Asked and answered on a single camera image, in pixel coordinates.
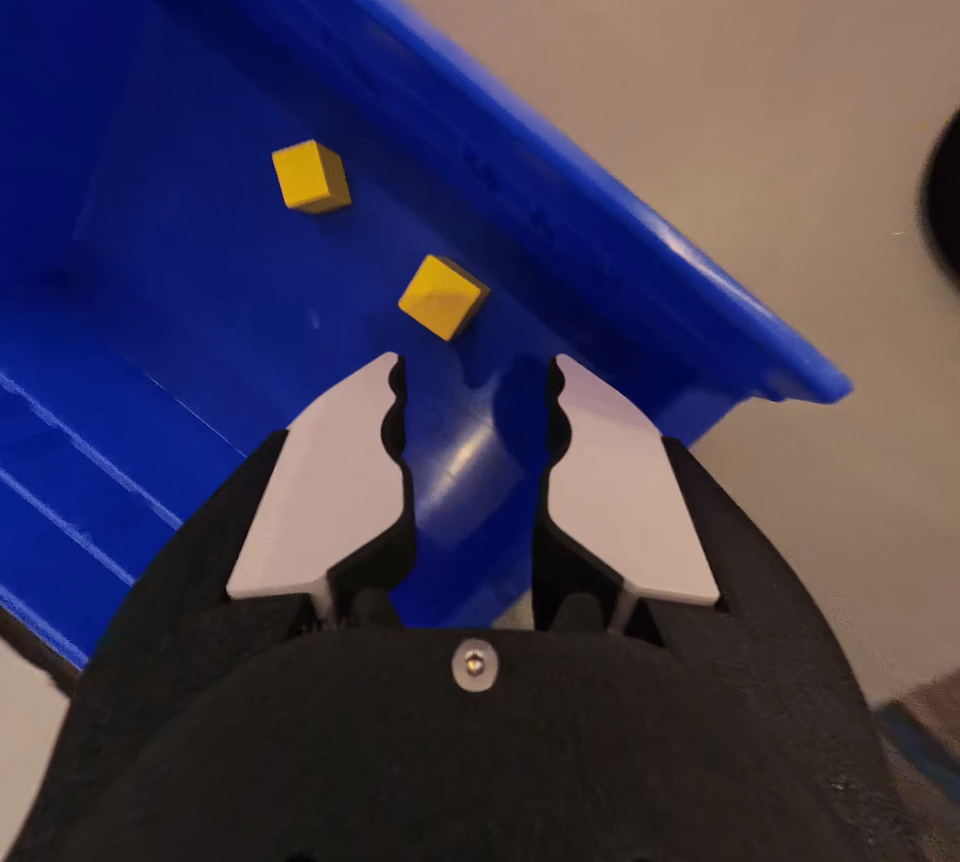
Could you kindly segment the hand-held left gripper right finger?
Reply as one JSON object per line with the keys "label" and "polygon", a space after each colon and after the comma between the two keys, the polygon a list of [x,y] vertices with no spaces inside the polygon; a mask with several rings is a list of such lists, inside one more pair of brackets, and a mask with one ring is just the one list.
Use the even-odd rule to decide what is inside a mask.
{"label": "hand-held left gripper right finger", "polygon": [[595,602],[607,632],[654,632],[649,602],[716,609],[721,592],[655,424],[566,354],[550,362],[545,400],[534,628],[554,627],[580,596]]}

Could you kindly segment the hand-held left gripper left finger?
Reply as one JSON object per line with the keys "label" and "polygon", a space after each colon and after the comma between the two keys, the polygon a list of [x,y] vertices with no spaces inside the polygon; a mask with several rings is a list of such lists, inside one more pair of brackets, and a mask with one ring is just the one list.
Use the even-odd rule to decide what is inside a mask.
{"label": "hand-held left gripper left finger", "polygon": [[406,403],[404,358],[385,352],[294,419],[226,583],[230,599],[306,595],[335,625],[359,593],[390,592],[409,575]]}

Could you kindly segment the blue plastic bin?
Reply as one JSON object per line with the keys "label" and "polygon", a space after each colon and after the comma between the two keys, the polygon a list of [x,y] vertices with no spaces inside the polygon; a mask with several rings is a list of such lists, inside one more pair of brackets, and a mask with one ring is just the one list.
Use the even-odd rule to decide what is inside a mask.
{"label": "blue plastic bin", "polygon": [[[266,436],[405,358],[417,561],[395,604],[480,627],[530,586],[565,353],[687,446],[853,382],[400,0],[2,0],[2,609],[86,666]],[[287,208],[314,139],[352,203]],[[427,255],[490,289],[451,342]]]}

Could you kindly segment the yellow wooden cube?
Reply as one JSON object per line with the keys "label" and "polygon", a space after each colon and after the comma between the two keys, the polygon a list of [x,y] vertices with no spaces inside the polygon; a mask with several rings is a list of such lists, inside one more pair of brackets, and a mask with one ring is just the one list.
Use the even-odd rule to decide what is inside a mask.
{"label": "yellow wooden cube", "polygon": [[320,215],[353,202],[342,158],[309,139],[271,153],[287,208]]}
{"label": "yellow wooden cube", "polygon": [[490,288],[445,256],[427,255],[398,308],[439,339],[451,342],[485,304]]}

